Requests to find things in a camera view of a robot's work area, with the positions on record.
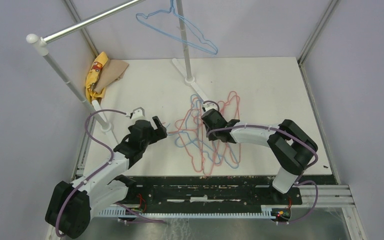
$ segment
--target metal rod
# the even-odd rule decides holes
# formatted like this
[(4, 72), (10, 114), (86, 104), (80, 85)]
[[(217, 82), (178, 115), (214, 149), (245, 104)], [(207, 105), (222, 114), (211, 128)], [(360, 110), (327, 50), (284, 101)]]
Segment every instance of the metal rod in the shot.
[[(71, 18), (73, 19), (73, 21), (75, 23), (80, 23), (82, 21), (82, 19), (80, 18), (80, 15), (77, 12), (76, 6), (74, 5), (73, 1), (72, 0), (61, 0), (61, 2), (67, 8), (67, 11), (71, 15)], [(88, 29), (84, 27), (80, 30), (80, 32), (81, 32), (81, 36), (83, 37), (84, 41), (89, 46), (92, 54), (95, 56), (95, 58), (98, 57), (99, 53), (98, 53), (97, 47), (95, 46), (94, 41), (92, 41), (92, 38), (88, 32)]]
[(132, 7), (132, 6), (134, 6), (134, 5), (138, 4), (138, 3), (141, 3), (143, 1), (145, 1), (145, 0), (131, 0), (131, 1), (124, 2), (124, 3), (120, 4), (120, 5), (114, 6), (114, 7), (110, 8), (110, 9), (107, 9), (107, 10), (105, 10), (103, 12), (100, 12), (100, 13), (94, 15), (94, 16), (91, 16), (91, 17), (89, 17), (89, 18), (87, 18), (87, 19), (85, 19), (85, 20), (83, 20), (83, 21), (81, 21), (79, 23), (76, 23), (76, 24), (74, 24), (72, 26), (69, 26), (69, 27), (67, 27), (65, 29), (57, 31), (57, 32), (55, 32), (55, 33), (53, 33), (53, 34), (51, 34), (49, 36), (46, 36), (46, 37), (43, 38), (43, 40), (44, 40), (45, 43), (49, 44), (49, 43), (51, 43), (51, 42), (53, 42), (53, 41), (55, 41), (55, 40), (57, 40), (59, 38), (62, 38), (64, 36), (68, 35), (68, 34), (71, 34), (71, 33), (75, 32), (77, 30), (80, 30), (80, 29), (88, 26), (88, 25), (96, 23), (96, 22), (98, 22), (98, 21), (100, 21), (100, 20), (102, 20), (104, 18), (107, 18), (107, 17), (109, 17), (109, 16), (111, 16), (113, 14), (116, 14), (116, 13), (122, 11), (122, 10), (130, 8), (130, 7)]
[[(177, 14), (184, 17), (182, 0), (176, 0), (176, 5), (177, 5)], [(179, 18), (179, 24), (180, 24), (181, 39), (187, 42), (188, 39), (186, 37), (185, 22)], [(189, 80), (192, 78), (192, 70), (191, 70), (191, 58), (189, 57), (189, 46), (186, 43), (183, 43), (183, 55), (184, 55), (184, 64), (186, 65), (186, 79)]]
[(310, 37), (308, 38), (307, 42), (304, 45), (304, 48), (302, 49), (301, 53), (298, 57), (298, 64), (302, 66), (304, 62), (306, 61), (308, 55), (310, 54), (310, 51), (313, 49), (317, 39), (319, 39), (320, 34), (322, 33), (323, 29), (325, 29), (326, 24), (328, 23), (329, 19), (332, 16), (332, 13), (335, 11), (335, 9), (338, 7), (338, 4), (341, 0), (331, 0), (329, 5), (327, 6), (326, 10), (324, 11), (323, 15), (317, 22), (317, 26), (315, 27), (314, 31), (310, 34)]
[[(70, 90), (74, 93), (74, 95), (80, 100), (80, 102), (89, 110), (89, 112), (95, 112), (95, 108), (88, 102), (85, 97), (84, 92), (80, 92), (77, 87), (72, 83), (69, 76), (64, 72), (64, 70), (58, 65), (55, 59), (48, 53), (43, 58), (47, 61), (47, 63), (53, 68), (53, 70), (58, 74), (58, 76), (64, 81), (64, 83), (70, 88)], [(107, 129), (110, 124), (106, 122), (99, 114), (96, 114), (94, 118), (98, 121), (98, 123), (102, 126), (103, 129)]]

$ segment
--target white table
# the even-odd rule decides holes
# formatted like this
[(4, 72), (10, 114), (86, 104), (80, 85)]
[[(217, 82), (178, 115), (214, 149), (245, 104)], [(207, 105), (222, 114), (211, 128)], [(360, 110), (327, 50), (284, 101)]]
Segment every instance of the white table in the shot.
[[(195, 92), (186, 86), (183, 77), (171, 59), (128, 60), (130, 66), (123, 79), (107, 88), (101, 102), (103, 109), (130, 113), (143, 107), (146, 118), (158, 116), (165, 126), (185, 116), (190, 108), (190, 96)], [(279, 124), (291, 119), (318, 145), (319, 162), (306, 175), (331, 175), (322, 138), (312, 111), (307, 91), (294, 57), (254, 58), (197, 58), (191, 59), (192, 74), (206, 95), (225, 101), (230, 91), (240, 96), (240, 119), (249, 124)], [(129, 133), (133, 123), (124, 115), (105, 113), (114, 125), (114, 134), (120, 142)], [(108, 144), (99, 124), (93, 136)], [(124, 174), (127, 176), (203, 176), (193, 170), (191, 158), (185, 149), (174, 144), (176, 135), (150, 145), (143, 158)], [(191, 153), (198, 165), (198, 149)], [(86, 156), (85, 173), (103, 163), (108, 150), (95, 142)], [(279, 163), (272, 151), (263, 146), (242, 144), (239, 168), (232, 169), (225, 162), (215, 167), (212, 176), (273, 176)]]

